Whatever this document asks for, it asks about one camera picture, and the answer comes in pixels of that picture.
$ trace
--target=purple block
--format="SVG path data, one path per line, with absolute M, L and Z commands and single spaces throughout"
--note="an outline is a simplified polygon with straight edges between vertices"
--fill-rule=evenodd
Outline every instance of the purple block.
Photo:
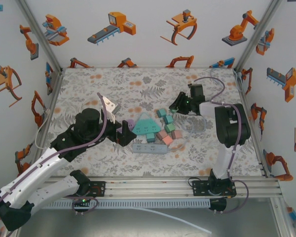
M 135 127 L 135 121 L 133 121 L 132 119 L 127 119 L 126 121 L 128 122 L 129 130 L 132 131 L 134 129 L 134 127 Z M 117 131 L 119 133 L 122 133 L 122 127 L 118 128 Z

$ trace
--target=floral tablecloth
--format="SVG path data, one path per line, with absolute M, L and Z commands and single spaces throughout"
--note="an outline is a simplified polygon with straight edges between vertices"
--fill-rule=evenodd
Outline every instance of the floral tablecloth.
M 149 68 L 87 68 L 66 69 L 48 131 L 46 144 L 74 123 L 75 115 L 84 108 L 101 109 L 101 101 L 96 93 L 100 92 L 109 99 L 117 101 L 121 109 L 115 115 L 116 120 L 137 120 L 143 112 L 148 113 L 161 127 L 164 121 L 156 116 L 156 110 L 165 108 L 176 99 L 180 91 L 189 93 L 188 83 L 199 77 L 215 76 L 226 85 L 217 101 L 239 103 L 240 97 L 230 69 L 149 69 Z M 203 85 L 204 95 L 209 99 L 221 90 L 221 85 L 212 79 L 197 83 Z M 201 131 L 204 123 L 201 116 L 174 114 L 174 125 L 182 130 L 182 123 L 190 119 L 194 129 Z M 89 176 L 206 176 L 213 168 L 219 142 L 213 118 L 206 118 L 206 131 L 195 132 L 187 144 L 180 150 L 165 155 L 134 154 L 133 143 L 146 143 L 146 136 L 140 135 L 128 146 L 106 139 L 101 144 L 89 148 L 68 166 L 57 171 L 56 175 L 68 175 L 80 169 Z M 169 148 L 178 148 L 183 138 L 174 140 Z M 241 148 L 232 167 L 232 175 L 261 175 L 258 160 L 251 138 Z

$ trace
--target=cable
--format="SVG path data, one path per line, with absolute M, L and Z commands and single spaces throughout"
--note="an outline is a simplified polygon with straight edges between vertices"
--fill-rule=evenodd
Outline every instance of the cable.
M 204 129 L 202 131 L 196 131 L 194 130 L 193 132 L 205 132 L 206 131 L 206 119 L 202 116 L 202 120 L 203 120 L 203 123 L 204 123 Z M 185 131 L 185 132 L 189 132 L 189 130 L 186 128 L 186 126 L 184 125 L 184 122 L 181 124 L 182 126 L 182 129 Z
M 158 214 L 158 215 L 161 215 L 161 216 L 169 217 L 169 218 L 171 218 L 171 219 L 174 219 L 174 220 L 177 220 L 177 221 L 181 221 L 181 222 L 183 222 L 183 223 L 185 223 L 185 224 L 188 224 L 189 226 L 195 227 L 195 228 L 197 228 L 197 229 L 199 229 L 199 230 L 201 230 L 201 231 L 204 231 L 204 232 L 206 232 L 206 233 L 209 233 L 210 235 L 212 234 L 211 231 L 209 231 L 209 230 L 207 230 L 207 229 L 204 229 L 204 228 L 202 228 L 202 227 L 199 227 L 199 226 L 197 226 L 197 225 L 195 225 L 195 224 L 192 224 L 191 222 L 188 222 L 188 221 L 182 220 L 182 219 L 180 219 L 180 218 L 178 218 L 178 217 L 175 217 L 175 216 L 170 216 L 170 215 L 168 215 L 168 214 L 165 214 L 165 213 L 162 213 L 162 212 L 159 212 L 159 211 L 154 211 L 154 210 L 145 209 L 145 208 L 139 208 L 139 207 L 130 207 L 130 209 L 133 209 L 133 210 L 139 210 L 139 211 L 152 212 L 152 213 L 155 213 L 155 214 Z
M 235 76 L 235 82 L 236 82 L 236 88 L 237 88 L 237 90 L 240 91 L 240 92 L 244 92 L 244 90 L 243 90 L 243 82 L 242 82 L 241 77 L 236 73 L 236 71 L 234 69 L 232 69 L 232 72 L 233 72 L 233 74 Z
M 81 196 L 81 197 L 66 197 L 66 198 L 69 198 L 69 199 L 73 199 L 73 203 L 72 203 L 72 210 L 75 212 L 75 214 L 77 215 L 78 213 L 80 213 L 80 215 L 84 215 L 86 213 L 89 213 L 91 211 L 93 211 L 95 208 L 97 208 L 97 206 L 99 205 L 99 201 L 95 198 L 95 197 L 87 197 L 87 196 Z M 87 211 L 84 211 L 84 212 L 77 212 L 75 209 L 74 209 L 74 205 L 76 203 L 78 203 L 78 201 L 76 199 L 90 199 L 90 200 L 94 200 L 96 202 L 96 204 L 94 205 L 94 207 L 88 209 Z
M 198 179 L 199 181 L 202 181 L 202 180 L 200 180 L 200 179 L 197 178 L 197 177 L 190 177 L 190 178 L 187 180 L 187 183 L 188 183 L 188 185 L 190 185 L 191 188 L 193 188 L 193 186 L 189 183 L 189 181 L 190 181 L 191 179 Z
M 78 112 L 81 113 L 81 112 L 82 112 L 82 107 L 83 107 L 84 105 L 86 105 L 87 103 L 91 102 L 91 101 L 94 100 L 94 99 L 96 99 L 96 98 L 95 98 L 95 97 L 90 97 L 90 98 L 84 100 L 84 102 L 80 105 L 80 108 L 79 108 L 79 111 L 78 111 Z
M 46 110 L 46 114 L 47 114 L 47 117 L 46 119 L 44 120 L 44 122 L 42 123 L 42 125 L 39 127 L 39 129 L 36 131 L 36 134 L 35 134 L 35 139 L 34 139 L 34 143 L 35 143 L 35 146 L 38 148 L 38 149 L 44 149 L 44 147 L 40 147 L 38 144 L 37 144 L 37 136 L 39 134 L 39 131 L 41 130 L 41 128 L 45 125 L 45 123 L 47 122 L 48 118 L 49 118 L 49 115 L 51 114 L 50 112 L 50 109 L 47 109 Z
M 175 149 L 168 148 L 168 151 L 169 151 L 169 152 L 175 152 L 175 151 L 178 151 L 179 149 L 182 149 L 182 147 L 184 147 L 184 146 L 186 145 L 187 141 L 191 138 L 192 133 L 193 133 L 193 131 L 194 131 L 194 124 L 193 124 L 193 122 L 192 122 L 191 120 L 189 120 L 189 119 L 184 120 L 182 124 L 184 124 L 184 122 L 186 122 L 186 121 L 188 121 L 188 122 L 190 122 L 190 123 L 192 124 L 192 129 L 191 129 L 191 131 L 190 131 L 188 137 L 186 138 L 186 140 L 184 141 L 184 143 L 183 143 L 180 147 L 175 148 Z
M 67 121 L 66 121 L 66 117 L 65 117 L 68 108 L 73 108 L 75 114 L 77 114 L 77 111 L 75 110 L 74 106 L 72 106 L 72 105 L 69 105 L 68 107 L 66 107 L 66 109 L 65 109 L 65 111 L 64 111 L 64 113 L 63 113 L 63 119 L 64 119 L 64 121 L 65 121 L 65 124 L 69 127 L 70 125 L 69 125 L 69 123 L 67 123 Z
M 62 149 L 60 151 L 57 151 L 57 152 L 51 154 L 50 156 L 48 156 L 47 158 L 45 158 L 43 161 L 41 161 L 39 163 L 39 165 L 43 165 L 44 163 L 46 163 L 47 161 L 49 161 L 51 158 L 53 158 L 56 155 L 62 154 L 64 152 L 68 152 L 68 151 L 72 151 L 72 150 L 76 150 L 76 149 L 87 147 L 87 146 L 89 146 L 89 145 L 97 142 L 102 137 L 102 135 L 104 134 L 104 131 L 106 129 L 106 126 L 107 126 L 107 110 L 106 110 L 105 103 L 104 103 L 104 100 L 102 98 L 102 95 L 99 92 L 97 93 L 97 95 L 99 96 L 99 98 L 101 100 L 101 103 L 103 105 L 103 114 L 104 114 L 103 127 L 102 127 L 102 130 L 99 133 L 99 135 L 94 140 L 92 140 L 92 141 L 90 141 L 88 143 L 85 143 L 85 144 L 82 144 L 82 145 L 78 145 L 78 146 L 74 146 L 74 147 L 69 147 L 69 148 Z M 22 176 L 22 175 L 19 176 L 21 178 L 17 182 L 15 182 L 14 185 L 12 185 L 12 187 L 9 190 L 9 192 L 13 191 L 20 183 L 22 183 L 28 176 L 30 176 L 37 169 L 38 169 L 38 166 L 35 166 L 35 167 L 33 167 L 33 169 L 30 169 L 29 172 L 24 173 L 24 176 Z M 3 201 L 9 195 L 9 192 L 6 192 L 5 194 L 2 195 L 2 197 L 0 197 L 0 202 Z
M 216 104 L 216 105 L 223 105 L 223 106 L 224 106 L 224 105 L 227 105 L 227 106 L 231 106 L 231 107 L 235 110 L 235 112 L 237 113 L 237 117 L 238 117 L 238 136 L 237 136 L 237 140 L 236 140 L 235 145 L 234 145 L 233 150 L 232 150 L 232 155 L 231 155 L 231 159 L 230 159 L 230 162 L 229 162 L 229 165 L 228 165 L 227 174 L 228 174 L 228 178 L 229 178 L 229 180 L 230 180 L 232 183 L 240 182 L 240 183 L 242 183 L 242 184 L 245 186 L 245 188 L 246 188 L 246 190 L 247 190 L 247 196 L 246 196 L 246 199 L 244 200 L 244 202 L 243 202 L 240 206 L 238 206 L 238 207 L 236 207 L 236 208 L 234 208 L 234 209 L 232 209 L 232 210 L 229 210 L 229 211 L 224 211 L 224 212 L 221 211 L 221 214 L 227 214 L 227 213 L 232 213 L 232 212 L 235 212 L 235 211 L 241 209 L 241 208 L 247 203 L 247 201 L 248 201 L 248 199 L 249 199 L 249 188 L 248 188 L 247 184 L 246 184 L 245 182 L 241 181 L 241 180 L 233 180 L 233 179 L 231 178 L 231 176 L 230 176 L 230 168 L 231 168 L 231 166 L 232 166 L 232 162 L 233 162 L 233 159 L 234 159 L 235 154 L 236 154 L 236 148 L 237 148 L 237 146 L 238 146 L 238 144 L 239 144 L 240 137 L 241 137 L 241 116 L 240 116 L 240 112 L 239 112 L 239 110 L 238 110 L 237 107 L 234 106 L 233 104 L 226 104 L 226 103 L 224 103 L 224 102 L 220 103 L 220 102 L 214 102 L 214 101 L 213 101 L 214 98 L 216 98 L 217 96 L 219 96 L 220 94 L 222 94 L 223 91 L 225 90 L 225 84 L 224 84 L 224 82 L 223 82 L 222 80 L 220 80 L 220 79 L 218 79 L 218 78 L 214 78 L 214 77 L 202 77 L 202 78 L 198 78 L 198 79 L 194 80 L 194 82 L 196 82 L 196 81 L 198 81 L 198 80 L 206 79 L 206 78 L 212 78 L 212 79 L 215 79 L 215 80 L 219 81 L 219 82 L 222 84 L 222 90 L 221 90 L 219 93 L 217 93 L 216 95 L 214 95 L 214 96 L 210 99 L 210 102 L 211 102 L 212 104 Z

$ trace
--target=green block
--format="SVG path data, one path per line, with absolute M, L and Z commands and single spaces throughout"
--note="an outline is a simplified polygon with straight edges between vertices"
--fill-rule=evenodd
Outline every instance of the green block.
M 147 133 L 146 134 L 146 139 L 147 139 L 148 143 L 156 141 L 154 133 Z
M 170 133 L 174 130 L 176 130 L 176 128 L 174 127 L 173 123 L 167 124 L 164 126 L 164 129 L 167 131 L 167 133 Z

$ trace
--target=metal rail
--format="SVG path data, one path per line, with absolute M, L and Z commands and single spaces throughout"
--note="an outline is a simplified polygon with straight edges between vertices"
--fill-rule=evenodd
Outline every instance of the metal rail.
M 51 177 L 42 187 L 55 183 L 63 177 Z M 134 177 L 89 177 L 91 181 L 105 181 L 106 190 L 104 197 L 98 199 L 170 199 L 170 198 L 221 198 L 221 196 L 193 195 L 192 187 L 187 183 L 188 177 L 160 177 L 160 178 L 134 178 Z M 263 176 L 239 176 L 234 179 L 245 181 L 249 187 L 250 198 L 276 198 L 282 197 L 282 192 L 275 178 Z M 245 198 L 247 191 L 242 184 L 235 183 L 237 196 Z

